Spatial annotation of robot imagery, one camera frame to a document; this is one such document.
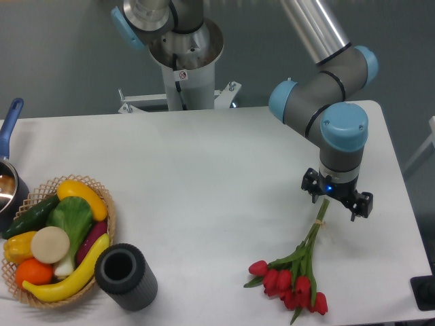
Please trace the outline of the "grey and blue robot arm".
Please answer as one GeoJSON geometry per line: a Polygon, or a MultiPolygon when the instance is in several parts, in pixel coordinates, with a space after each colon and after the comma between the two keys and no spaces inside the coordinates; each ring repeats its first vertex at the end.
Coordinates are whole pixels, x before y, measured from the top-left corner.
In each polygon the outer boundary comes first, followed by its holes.
{"type": "MultiPolygon", "coordinates": [[[[373,196],[357,190],[368,116],[347,100],[376,77],[377,58],[351,44],[324,2],[281,5],[319,72],[307,84],[281,82],[268,108],[319,148],[319,168],[305,173],[302,189],[313,199],[324,195],[341,202],[352,217],[368,217],[373,196]]],[[[205,18],[202,1],[123,1],[111,18],[132,48],[149,48],[160,65],[171,111],[217,107],[214,65],[224,40],[205,18]]]]}

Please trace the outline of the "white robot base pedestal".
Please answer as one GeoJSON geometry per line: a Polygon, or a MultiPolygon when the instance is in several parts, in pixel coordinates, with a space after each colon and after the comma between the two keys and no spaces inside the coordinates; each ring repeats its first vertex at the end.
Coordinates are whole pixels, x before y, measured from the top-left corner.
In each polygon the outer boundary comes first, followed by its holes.
{"type": "Polygon", "coordinates": [[[242,85],[230,81],[224,88],[215,88],[215,63],[196,69],[176,69],[159,64],[164,83],[163,94],[120,97],[119,113],[145,111],[189,111],[203,109],[231,109],[237,106],[236,97],[242,85]]]}

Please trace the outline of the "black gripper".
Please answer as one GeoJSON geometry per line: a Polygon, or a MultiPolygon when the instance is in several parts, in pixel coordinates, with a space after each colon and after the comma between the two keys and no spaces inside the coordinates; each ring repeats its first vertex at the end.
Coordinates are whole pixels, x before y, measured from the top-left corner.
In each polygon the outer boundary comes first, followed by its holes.
{"type": "Polygon", "coordinates": [[[373,194],[359,193],[356,189],[359,170],[339,173],[332,170],[317,172],[308,168],[302,178],[301,189],[308,192],[315,204],[320,196],[328,196],[350,207],[351,221],[356,217],[368,218],[373,207],[373,194]]]}

